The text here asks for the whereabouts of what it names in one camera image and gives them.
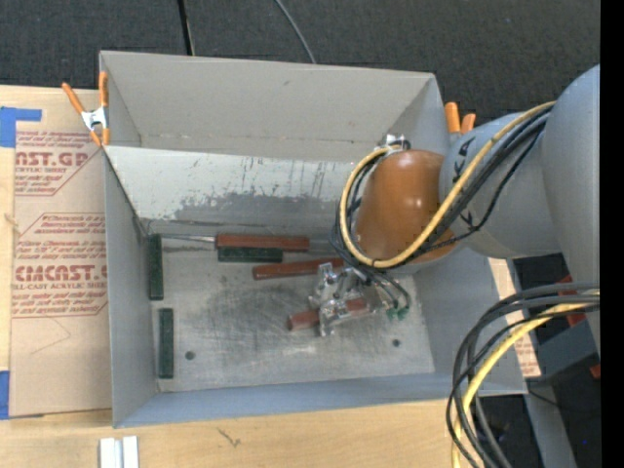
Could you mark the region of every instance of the blue tape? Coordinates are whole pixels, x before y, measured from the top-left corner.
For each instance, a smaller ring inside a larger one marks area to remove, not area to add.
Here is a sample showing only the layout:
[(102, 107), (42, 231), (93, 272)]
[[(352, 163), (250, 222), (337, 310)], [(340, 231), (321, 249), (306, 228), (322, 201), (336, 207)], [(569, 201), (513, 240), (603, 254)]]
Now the blue tape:
[(9, 419), (9, 372), (0, 370), (0, 419)]
[(15, 147), (18, 121), (41, 121), (41, 115), (41, 109), (0, 107), (0, 146)]

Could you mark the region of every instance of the orange padded cover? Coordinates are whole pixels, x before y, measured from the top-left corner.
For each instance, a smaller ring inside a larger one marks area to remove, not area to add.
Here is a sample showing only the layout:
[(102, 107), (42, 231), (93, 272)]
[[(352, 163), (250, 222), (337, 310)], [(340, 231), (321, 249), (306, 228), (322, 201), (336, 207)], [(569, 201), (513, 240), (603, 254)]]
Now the orange padded cover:
[[(357, 214), (356, 239), (367, 256), (392, 258), (420, 235), (440, 207), (438, 177), (443, 160), (440, 154), (410, 149), (391, 154), (377, 165)], [(438, 241), (451, 237), (447, 230)], [(439, 248), (413, 263), (440, 258), (452, 248)]]

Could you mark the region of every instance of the cardboard sheet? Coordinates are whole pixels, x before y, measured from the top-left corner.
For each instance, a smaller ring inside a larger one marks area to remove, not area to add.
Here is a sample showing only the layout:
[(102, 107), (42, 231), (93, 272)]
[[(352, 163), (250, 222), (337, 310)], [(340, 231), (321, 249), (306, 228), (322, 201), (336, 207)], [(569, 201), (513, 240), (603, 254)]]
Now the cardboard sheet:
[[(97, 92), (76, 93), (97, 107)], [(41, 111), (16, 122), (13, 222), (0, 230), (3, 246), (16, 237), (9, 414), (108, 408), (101, 152), (60, 88), (3, 86), (0, 104)]]

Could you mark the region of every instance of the yellow cable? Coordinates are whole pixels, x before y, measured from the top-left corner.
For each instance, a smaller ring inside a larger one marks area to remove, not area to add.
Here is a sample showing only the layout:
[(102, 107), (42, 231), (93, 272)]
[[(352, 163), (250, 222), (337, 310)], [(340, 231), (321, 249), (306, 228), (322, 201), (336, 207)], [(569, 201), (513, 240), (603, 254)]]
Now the yellow cable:
[[(484, 361), (483, 365), (479, 368), (475, 377), (470, 380), (470, 384), (466, 389), (466, 393), (462, 397), (461, 407), (466, 414), (470, 410), (470, 404), (472, 403), (479, 387), (486, 379), (486, 376), (489, 374), (491, 369), (496, 365), (496, 363), (500, 360), (500, 358), (504, 355), (504, 353), (511, 348), (511, 346), (516, 343), (520, 338), (522, 338), (528, 332), (534, 330), (535, 328), (541, 326), (542, 324), (550, 321), (557, 313), (566, 312), (568, 310), (578, 310), (580, 308), (588, 306), (588, 303), (560, 303), (554, 307), (549, 308), (548, 310), (544, 310), (542, 312), (544, 317), (540, 317), (539, 319), (527, 321), (520, 326), (513, 328), (507, 337), (502, 340), (496, 348), (492, 351), (492, 353), (487, 357)], [(459, 419), (456, 418), (453, 423), (453, 430), (457, 439), (461, 438), (461, 424)], [(453, 443), (452, 449), (450, 452), (450, 460), (453, 468), (461, 468), (459, 463), (459, 447)]]
[(363, 254), (362, 252), (360, 252), (360, 250), (358, 250), (358, 248), (353, 243), (353, 241), (351, 239), (351, 235), (350, 235), (349, 229), (347, 227), (347, 201), (348, 201), (349, 193), (351, 192), (351, 187), (353, 186), (353, 182), (355, 181), (356, 177), (358, 176), (360, 170), (368, 162), (370, 162), (372, 159), (376, 158), (377, 156), (379, 156), (381, 154), (384, 154), (385, 152), (387, 152), (389, 150), (388, 147), (382, 147), (380, 149), (375, 149), (371, 154), (369, 154), (367, 157), (365, 157), (356, 166), (356, 168), (353, 170), (353, 172), (351, 173), (351, 175), (347, 179), (347, 182), (346, 182), (346, 184), (344, 186), (344, 189), (342, 191), (342, 196), (340, 197), (340, 205), (339, 205), (339, 209), (338, 209), (338, 211), (339, 211), (338, 220), (339, 220), (339, 224), (340, 224), (340, 232), (342, 234), (342, 238), (344, 240), (344, 243), (345, 243), (345, 246), (346, 246), (347, 250), (353, 256), (355, 256), (358, 259), (359, 262), (361, 262), (361, 263), (363, 263), (365, 265), (369, 265), (369, 266), (372, 266), (372, 267), (375, 267), (375, 268), (379, 268), (379, 269), (392, 268), (392, 267), (395, 267), (396, 265), (399, 265), (400, 263), (406, 261), (412, 254), (414, 254), (416, 252), (416, 250), (418, 250), (418, 248), (420, 248), (423, 245), (423, 243), (427, 240), (427, 238), (431, 235), (431, 233), (436, 229), (438, 224), (442, 221), (442, 218), (443, 218), (444, 214), (450, 208), (450, 206), (454, 202), (454, 200), (457, 197), (457, 195), (461, 192), (461, 190), (462, 190), (464, 184), (466, 183), (466, 181), (468, 180), (468, 178), (470, 178), (472, 173), (476, 170), (477, 165), (479, 165), (479, 163), (481, 163), (481, 161), (485, 158), (486, 154), (488, 154), (488, 152), (493, 148), (493, 146), (499, 140), (501, 140), (505, 135), (507, 135), (512, 129), (514, 129), (516, 126), (520, 125), (525, 120), (527, 120), (528, 118), (530, 118), (534, 114), (538, 113), (539, 111), (542, 111), (542, 110), (546, 109), (547, 107), (550, 107), (554, 103), (555, 103), (554, 101), (546, 102), (544, 104), (541, 104), (541, 105), (538, 105), (536, 107), (533, 107), (529, 111), (527, 111), (527, 112), (523, 113), (522, 115), (520, 115), (518, 118), (516, 118), (516, 119), (512, 120), (511, 122), (509, 122), (500, 131), (498, 131), (490, 140), (488, 140), (487, 143), (484, 144), (484, 146), (481, 148), (481, 150), (477, 153), (477, 155), (469, 163), (468, 167), (466, 167), (466, 171), (457, 180), (457, 182), (455, 183), (453, 188), (448, 193), (447, 198), (442, 203), (442, 205), (438, 208), (438, 210), (433, 215), (433, 217), (431, 218), (431, 220), (429, 221), (427, 226), (424, 228), (422, 233), (416, 238), (416, 240), (411, 245), (408, 246), (408, 248), (406, 250), (404, 250), (402, 253), (399, 253), (398, 255), (396, 255), (396, 256), (394, 256), (392, 258), (388, 258), (388, 259), (370, 258), (370, 257), (366, 256), (365, 254)]

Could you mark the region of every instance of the wooden table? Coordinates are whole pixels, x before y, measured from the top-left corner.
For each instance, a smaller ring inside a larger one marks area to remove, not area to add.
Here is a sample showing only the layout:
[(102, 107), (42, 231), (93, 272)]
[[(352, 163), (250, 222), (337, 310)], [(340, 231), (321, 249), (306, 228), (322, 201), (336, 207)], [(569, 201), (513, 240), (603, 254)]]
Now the wooden table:
[(446, 401), (113, 429), (109, 410), (0, 422), (3, 467), (97, 467), (137, 435), (141, 468), (450, 466)]

